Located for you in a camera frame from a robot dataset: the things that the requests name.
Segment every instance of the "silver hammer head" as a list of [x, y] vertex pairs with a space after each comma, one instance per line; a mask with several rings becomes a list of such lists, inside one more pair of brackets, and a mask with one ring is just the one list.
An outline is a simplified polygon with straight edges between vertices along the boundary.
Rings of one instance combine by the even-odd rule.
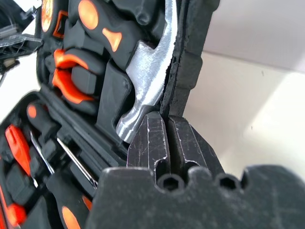
[[152, 49], [142, 41], [126, 69], [135, 88], [133, 108], [118, 122], [116, 132], [127, 143], [131, 143], [144, 116], [155, 110], [164, 90], [166, 70], [171, 63], [178, 32], [176, 0], [165, 0], [165, 21], [163, 37]]

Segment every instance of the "black plastic case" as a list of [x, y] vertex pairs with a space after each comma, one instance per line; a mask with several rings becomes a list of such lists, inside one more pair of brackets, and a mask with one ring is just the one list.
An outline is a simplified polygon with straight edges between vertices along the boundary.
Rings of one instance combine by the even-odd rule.
[[[172, 65], [166, 79], [164, 97], [161, 101], [160, 114], [166, 120], [168, 115], [182, 116], [189, 92], [196, 85], [202, 66], [201, 54], [212, 13], [217, 9], [219, 0], [177, 0], [178, 6], [178, 35], [173, 53]], [[36, 19], [36, 35], [41, 34], [40, 14]], [[76, 147], [74, 153], [79, 156], [92, 174], [98, 178], [102, 170], [107, 167], [125, 167], [128, 144], [124, 143], [115, 132], [115, 123], [132, 104], [122, 104], [128, 96], [134, 96], [132, 88], [128, 86], [129, 78], [116, 75], [115, 69], [111, 72], [111, 82], [116, 85], [114, 92], [102, 91], [108, 96], [103, 101], [105, 107], [100, 106], [97, 120], [80, 115], [67, 106], [58, 97], [57, 93], [48, 86], [46, 75], [49, 74], [44, 59], [55, 49], [58, 43], [52, 41], [50, 50], [43, 48], [37, 54], [37, 77], [41, 83], [39, 92], [31, 92], [24, 96], [0, 125], [0, 138], [10, 124], [16, 126], [30, 126], [27, 120], [26, 109], [30, 102], [41, 100], [48, 107], [51, 117], [61, 125], [58, 135], [61, 139], [68, 139]], [[79, 173], [73, 163], [68, 168], [74, 177], [77, 177], [81, 188], [93, 196], [94, 190]]]

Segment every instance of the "screwdriver shaft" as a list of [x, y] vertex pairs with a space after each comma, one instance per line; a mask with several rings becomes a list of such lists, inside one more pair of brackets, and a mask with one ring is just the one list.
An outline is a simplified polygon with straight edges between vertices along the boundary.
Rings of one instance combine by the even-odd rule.
[[98, 182], [91, 176], [87, 169], [81, 164], [81, 162], [76, 158], [76, 156], [71, 152], [71, 150], [59, 139], [57, 138], [58, 143], [62, 146], [64, 151], [68, 154], [71, 160], [76, 164], [80, 171], [84, 174], [87, 180], [92, 184], [92, 186], [97, 189]]
[[44, 158], [44, 156], [42, 155], [42, 151], [41, 151], [41, 147], [39, 145], [39, 143], [37, 142], [36, 138], [34, 138], [34, 135], [32, 133], [32, 131], [30, 132], [30, 138], [31, 138], [31, 141], [35, 147], [35, 149], [37, 150], [39, 156], [42, 158], [43, 162], [45, 163], [45, 165], [47, 166], [49, 172], [51, 174], [54, 174], [54, 169], [53, 167], [49, 164], [49, 162]]

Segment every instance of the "tool kit case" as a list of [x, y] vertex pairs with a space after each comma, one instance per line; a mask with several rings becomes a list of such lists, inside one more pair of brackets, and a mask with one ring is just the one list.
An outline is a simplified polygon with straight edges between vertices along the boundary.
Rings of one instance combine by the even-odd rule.
[[[24, 96], [0, 125], [4, 228], [95, 228], [94, 217], [86, 220], [97, 183], [81, 172], [64, 147], [95, 179], [106, 168], [126, 167], [135, 133], [123, 139], [116, 128], [144, 93], [135, 89], [126, 72], [135, 74], [137, 64], [143, 65], [132, 58], [139, 40], [156, 48], [166, 35], [164, 6], [171, 0], [126, 2], [44, 0], [38, 9], [35, 37], [43, 40], [37, 51], [41, 89]], [[163, 93], [141, 112], [157, 112], [165, 122], [169, 116], [182, 117], [218, 5], [218, 0], [177, 0], [177, 34]], [[149, 59], [141, 61], [149, 69]], [[145, 75], [146, 69], [140, 70]]]

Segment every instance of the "hammer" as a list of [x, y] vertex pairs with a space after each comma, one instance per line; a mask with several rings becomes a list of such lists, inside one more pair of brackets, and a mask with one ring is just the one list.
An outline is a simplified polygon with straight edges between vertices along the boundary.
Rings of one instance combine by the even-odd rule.
[[153, 49], [139, 41], [126, 68], [134, 85], [136, 98], [132, 109], [120, 118], [116, 132], [127, 143], [133, 140], [144, 116], [154, 111], [162, 98], [166, 71], [171, 63], [178, 32], [176, 0], [165, 0], [165, 21], [166, 26], [159, 45]]

